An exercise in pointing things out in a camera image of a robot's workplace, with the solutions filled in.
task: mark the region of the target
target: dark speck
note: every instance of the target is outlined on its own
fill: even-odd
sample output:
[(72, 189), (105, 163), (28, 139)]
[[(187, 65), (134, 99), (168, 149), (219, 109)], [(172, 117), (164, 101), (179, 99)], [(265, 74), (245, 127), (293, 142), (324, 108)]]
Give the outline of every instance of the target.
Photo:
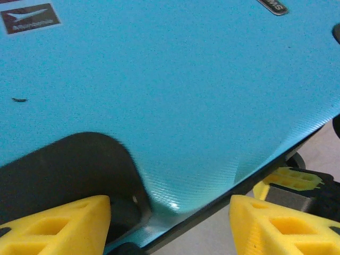
[(14, 97), (12, 97), (12, 100), (13, 100), (14, 102), (17, 102), (17, 103), (23, 103), (23, 102), (26, 102), (26, 101), (27, 101), (26, 98), (19, 99), (19, 98), (14, 98)]

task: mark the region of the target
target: brown label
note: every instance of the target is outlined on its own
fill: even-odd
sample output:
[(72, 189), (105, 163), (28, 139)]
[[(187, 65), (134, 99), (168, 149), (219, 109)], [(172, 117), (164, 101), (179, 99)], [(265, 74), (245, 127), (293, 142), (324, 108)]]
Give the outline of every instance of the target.
[(1, 12), (8, 34), (60, 24), (51, 4), (39, 4)]

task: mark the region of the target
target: logo sticker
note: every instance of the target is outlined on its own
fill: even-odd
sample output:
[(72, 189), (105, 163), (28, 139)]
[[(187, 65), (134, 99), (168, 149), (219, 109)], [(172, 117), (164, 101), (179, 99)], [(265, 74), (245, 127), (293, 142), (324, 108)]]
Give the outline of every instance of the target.
[(271, 11), (272, 14), (281, 16), (288, 13), (288, 8), (278, 0), (258, 0), (265, 8)]
[(39, 4), (3, 11), (1, 17), (9, 35), (60, 24), (51, 4)]

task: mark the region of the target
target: white logo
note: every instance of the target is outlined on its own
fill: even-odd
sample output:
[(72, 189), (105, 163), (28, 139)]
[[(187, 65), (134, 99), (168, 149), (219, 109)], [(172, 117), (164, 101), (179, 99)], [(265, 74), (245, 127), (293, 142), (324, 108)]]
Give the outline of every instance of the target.
[(43, 13), (45, 11), (47, 11), (47, 9), (41, 9), (41, 10), (37, 10), (37, 11), (34, 11), (34, 12), (25, 13), (25, 14), (16, 14), (16, 13), (7, 13), (7, 14), (9, 16), (12, 16), (12, 17), (16, 18), (16, 20), (14, 22), (18, 22), (18, 21), (21, 21), (23, 19), (27, 19), (29, 17), (32, 17), (32, 16), (38, 15), (40, 13)]

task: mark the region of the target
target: turquoise surface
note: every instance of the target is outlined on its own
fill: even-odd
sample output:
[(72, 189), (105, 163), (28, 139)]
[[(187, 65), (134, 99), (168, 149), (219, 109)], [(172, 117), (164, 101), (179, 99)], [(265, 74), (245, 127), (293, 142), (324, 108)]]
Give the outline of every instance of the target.
[(340, 113), (340, 2), (284, 4), (54, 1), (61, 26), (3, 29), (0, 165), (76, 132), (118, 139), (155, 211), (126, 240), (148, 244)]

